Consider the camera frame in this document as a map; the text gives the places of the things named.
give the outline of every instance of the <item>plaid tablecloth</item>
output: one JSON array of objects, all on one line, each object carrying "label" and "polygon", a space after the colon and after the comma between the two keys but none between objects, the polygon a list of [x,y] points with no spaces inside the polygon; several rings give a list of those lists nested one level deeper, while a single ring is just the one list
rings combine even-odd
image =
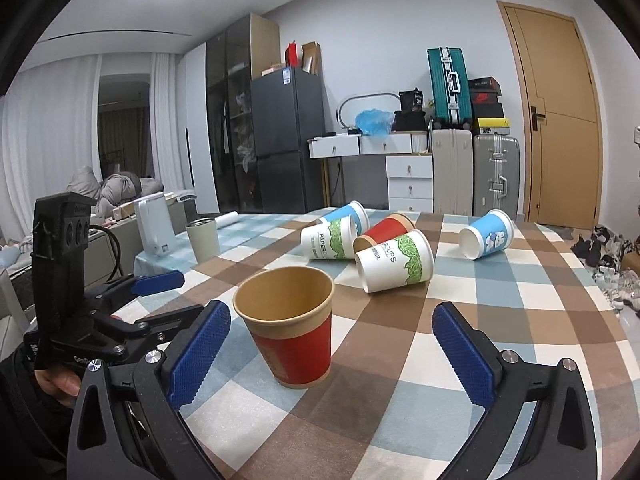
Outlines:
[{"label": "plaid tablecloth", "polygon": [[[218,229],[220,251],[224,253],[252,239],[255,239],[254,246],[260,244],[259,235],[295,217],[296,215],[240,215],[240,220],[235,224]],[[198,263],[189,236],[183,232],[177,238],[176,250],[166,256],[150,256],[145,251],[139,253],[133,263],[133,273],[136,276],[155,276],[170,270],[187,272],[193,269]]]},{"label": "plaid tablecloth", "polygon": [[[300,229],[326,211],[270,229],[187,272],[183,288],[141,298],[121,315],[135,320],[219,298],[260,269],[319,267],[334,277],[333,363],[309,390],[280,386],[242,319],[194,402],[181,413],[226,478],[437,478],[482,415],[431,331],[431,314],[453,301],[499,349],[529,362],[573,358],[593,415],[598,474],[609,479],[640,438],[640,370],[613,311],[554,232],[519,224],[509,249],[472,262],[457,246],[466,217],[421,214],[435,274],[428,283],[368,296],[353,262],[309,262]],[[372,223],[388,212],[373,212]],[[526,404],[492,478],[508,471],[524,437]]]}]

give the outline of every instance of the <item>metal screw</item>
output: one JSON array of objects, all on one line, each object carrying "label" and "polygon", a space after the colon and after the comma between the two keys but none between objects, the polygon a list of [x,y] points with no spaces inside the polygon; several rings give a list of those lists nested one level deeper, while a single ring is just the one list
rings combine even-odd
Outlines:
[{"label": "metal screw", "polygon": [[569,359],[568,357],[562,359],[562,366],[570,372],[573,372],[578,367],[575,361],[573,359]]},{"label": "metal screw", "polygon": [[93,361],[89,362],[89,364],[86,366],[86,369],[90,372],[97,372],[101,366],[102,361],[100,361],[100,359],[94,359]]},{"label": "metal screw", "polygon": [[151,352],[147,352],[145,355],[145,361],[147,363],[153,364],[157,363],[162,357],[162,352],[159,350],[152,350]]},{"label": "metal screw", "polygon": [[511,364],[517,363],[520,360],[520,356],[513,350],[505,350],[502,352],[502,358]]}]

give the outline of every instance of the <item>wooden door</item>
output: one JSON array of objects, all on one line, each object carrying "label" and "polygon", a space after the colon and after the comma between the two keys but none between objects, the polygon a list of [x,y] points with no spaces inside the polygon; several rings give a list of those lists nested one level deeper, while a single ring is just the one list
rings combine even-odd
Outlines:
[{"label": "wooden door", "polygon": [[510,4],[504,4],[503,13],[523,79],[525,215],[541,224],[591,229],[600,201],[602,141],[590,65],[575,20]]}]

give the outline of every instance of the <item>blue plastic bag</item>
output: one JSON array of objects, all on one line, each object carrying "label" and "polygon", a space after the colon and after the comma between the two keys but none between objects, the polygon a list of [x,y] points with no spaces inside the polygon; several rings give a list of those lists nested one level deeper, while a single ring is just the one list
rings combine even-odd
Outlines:
[{"label": "blue plastic bag", "polygon": [[367,136],[388,136],[396,115],[382,110],[364,110],[356,117],[356,128]]}]

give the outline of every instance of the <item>green leaf print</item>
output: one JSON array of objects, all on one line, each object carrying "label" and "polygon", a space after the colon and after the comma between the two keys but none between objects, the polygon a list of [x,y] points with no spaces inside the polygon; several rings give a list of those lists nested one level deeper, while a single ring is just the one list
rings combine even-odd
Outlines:
[{"label": "green leaf print", "polygon": [[418,283],[422,279],[422,262],[420,261],[420,253],[418,247],[415,246],[413,240],[409,235],[402,235],[396,238],[398,243],[398,249],[404,254],[409,261],[404,264],[409,277],[406,279],[406,284]]},{"label": "green leaf print", "polygon": [[336,260],[345,260],[344,247],[342,246],[342,232],[340,231],[340,219],[329,224],[329,247],[335,253]]}]

